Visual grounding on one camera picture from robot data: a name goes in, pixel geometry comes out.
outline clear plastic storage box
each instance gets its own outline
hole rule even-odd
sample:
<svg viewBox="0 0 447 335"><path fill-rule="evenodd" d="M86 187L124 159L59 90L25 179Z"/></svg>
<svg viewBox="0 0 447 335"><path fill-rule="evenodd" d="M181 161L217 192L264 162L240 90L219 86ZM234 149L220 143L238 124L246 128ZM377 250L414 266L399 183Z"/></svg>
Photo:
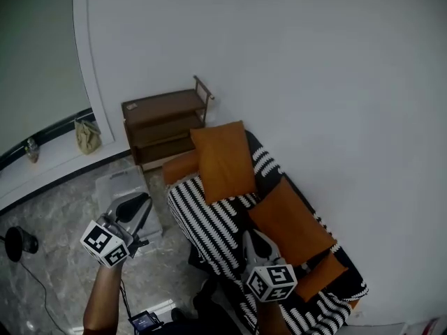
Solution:
<svg viewBox="0 0 447 335"><path fill-rule="evenodd" d="M145 177L141 167L133 166L128 169L115 172L96 180L96 192L98 195L98 205L101 214L107 211L113 200L128 195L129 193L149 193ZM155 212L154 205L147 217L145 225L138 231L141 240L149 242L159 241L163 229L159 217Z"/></svg>

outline orange cushion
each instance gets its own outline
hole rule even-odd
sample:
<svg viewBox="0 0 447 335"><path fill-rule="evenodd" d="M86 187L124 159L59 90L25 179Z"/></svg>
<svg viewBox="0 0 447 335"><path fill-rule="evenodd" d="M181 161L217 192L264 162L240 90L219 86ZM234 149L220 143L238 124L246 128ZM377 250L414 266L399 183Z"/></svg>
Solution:
<svg viewBox="0 0 447 335"><path fill-rule="evenodd" d="M165 185L172 185L194 172L198 172L198 155L196 150L182 154L163 164Z"/></svg>
<svg viewBox="0 0 447 335"><path fill-rule="evenodd" d="M297 267L335 244L285 177L249 210L259 230L278 245L287 263Z"/></svg>
<svg viewBox="0 0 447 335"><path fill-rule="evenodd" d="M256 192L249 144L241 121L191 129L191 138L198 152L207 204Z"/></svg>
<svg viewBox="0 0 447 335"><path fill-rule="evenodd" d="M329 252L310 273L298 280L295 291L305 302L308 302L347 270L334 254Z"/></svg>

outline gray tile floor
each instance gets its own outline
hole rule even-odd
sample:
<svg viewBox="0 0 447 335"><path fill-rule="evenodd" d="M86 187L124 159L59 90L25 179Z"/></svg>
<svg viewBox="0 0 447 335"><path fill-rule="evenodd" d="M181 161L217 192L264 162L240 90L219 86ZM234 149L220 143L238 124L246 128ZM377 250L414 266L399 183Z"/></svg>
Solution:
<svg viewBox="0 0 447 335"><path fill-rule="evenodd" d="M82 316L93 286L98 263L79 240L90 220L98 218L95 181L98 177L132 166L123 158L76 177L21 204L0 216L0 235L19 225L37 236L40 249L25 253L23 263L45 284L47 307L67 332L82 333ZM163 226L157 247L129 259L123 280L132 314L159 308L160 319L170 320L170 308L193 315L190 299L200 289L206 274L188 264L190 244L166 204L161 170L145 174L154 207ZM43 308L42 287L21 265L11 262L0 246L0 321L12 334L58 334ZM220 290L214 295L234 317ZM132 334L120 300L118 334Z"/></svg>

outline person's right arm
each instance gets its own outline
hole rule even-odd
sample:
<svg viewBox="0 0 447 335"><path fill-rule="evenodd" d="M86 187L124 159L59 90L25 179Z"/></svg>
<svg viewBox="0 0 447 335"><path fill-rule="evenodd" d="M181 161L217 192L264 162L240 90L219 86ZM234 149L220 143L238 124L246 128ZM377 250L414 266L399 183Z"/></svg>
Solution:
<svg viewBox="0 0 447 335"><path fill-rule="evenodd" d="M258 309L258 330L260 335L289 335L286 322L276 301L256 302Z"/></svg>

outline human arm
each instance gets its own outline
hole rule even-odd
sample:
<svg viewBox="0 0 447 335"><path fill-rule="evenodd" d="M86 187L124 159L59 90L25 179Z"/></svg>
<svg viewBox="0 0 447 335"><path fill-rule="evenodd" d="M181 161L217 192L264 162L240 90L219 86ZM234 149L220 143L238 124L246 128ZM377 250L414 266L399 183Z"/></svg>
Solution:
<svg viewBox="0 0 447 335"><path fill-rule="evenodd" d="M99 267L84 312L84 329L115 335L118 326L119 285L124 262L113 268Z"/></svg>
<svg viewBox="0 0 447 335"><path fill-rule="evenodd" d="M286 322L276 301L256 302L258 330L260 335L289 335Z"/></svg>

